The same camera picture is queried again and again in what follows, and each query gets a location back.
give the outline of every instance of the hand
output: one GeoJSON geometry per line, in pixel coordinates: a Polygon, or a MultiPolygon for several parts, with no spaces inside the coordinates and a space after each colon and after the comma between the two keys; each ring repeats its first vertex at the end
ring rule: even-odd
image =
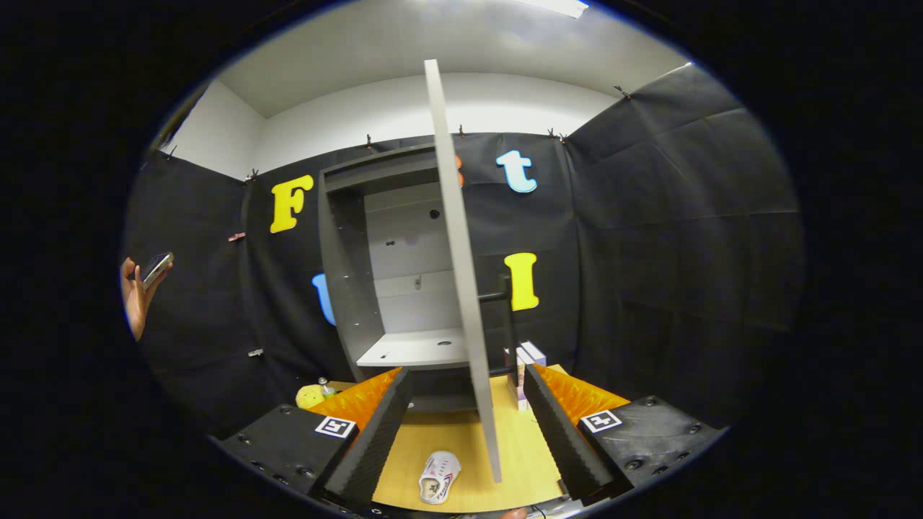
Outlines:
{"type": "Polygon", "coordinates": [[[509,512],[500,515],[500,519],[525,519],[525,516],[528,514],[528,510],[525,508],[517,508],[516,510],[510,510],[509,512]]]}
{"type": "Polygon", "coordinates": [[[154,283],[150,284],[150,287],[145,290],[144,285],[141,283],[141,267],[136,265],[131,258],[125,258],[122,263],[122,302],[125,304],[128,326],[131,327],[131,333],[135,336],[136,341],[141,339],[141,334],[144,332],[144,322],[148,317],[148,306],[152,298],[154,298],[154,292],[157,291],[157,286],[167,277],[167,272],[172,267],[173,262],[171,261],[166,270],[161,272],[161,275],[157,276],[154,283]],[[128,279],[131,272],[135,273],[134,280],[128,279]]]}

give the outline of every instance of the shelf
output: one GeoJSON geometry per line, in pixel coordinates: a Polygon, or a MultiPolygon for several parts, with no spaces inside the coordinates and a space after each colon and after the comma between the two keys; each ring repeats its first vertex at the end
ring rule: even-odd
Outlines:
{"type": "Polygon", "coordinates": [[[385,333],[356,365],[371,367],[433,366],[458,368],[468,364],[461,328],[385,333]]]}

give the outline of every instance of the ceiling light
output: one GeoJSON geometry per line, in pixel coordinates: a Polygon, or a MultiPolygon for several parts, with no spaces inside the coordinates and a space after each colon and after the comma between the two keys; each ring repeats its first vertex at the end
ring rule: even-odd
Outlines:
{"type": "Polygon", "coordinates": [[[589,5],[579,0],[513,0],[513,2],[543,7],[571,18],[579,18],[583,11],[589,7],[589,5]]]}

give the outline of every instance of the yellow plush toy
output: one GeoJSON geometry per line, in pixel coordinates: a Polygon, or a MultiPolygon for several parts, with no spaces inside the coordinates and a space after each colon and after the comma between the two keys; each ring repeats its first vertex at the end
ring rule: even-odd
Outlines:
{"type": "Polygon", "coordinates": [[[324,401],[324,393],[320,390],[320,384],[311,384],[298,390],[294,397],[294,402],[302,409],[310,409],[312,406],[324,401]]]}

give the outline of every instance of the smartphone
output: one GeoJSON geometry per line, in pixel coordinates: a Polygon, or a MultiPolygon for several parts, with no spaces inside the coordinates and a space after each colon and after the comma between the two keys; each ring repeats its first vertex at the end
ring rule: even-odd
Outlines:
{"type": "Polygon", "coordinates": [[[141,284],[145,290],[150,288],[157,276],[167,269],[171,261],[173,261],[173,252],[164,252],[151,258],[148,264],[141,269],[141,284]]]}

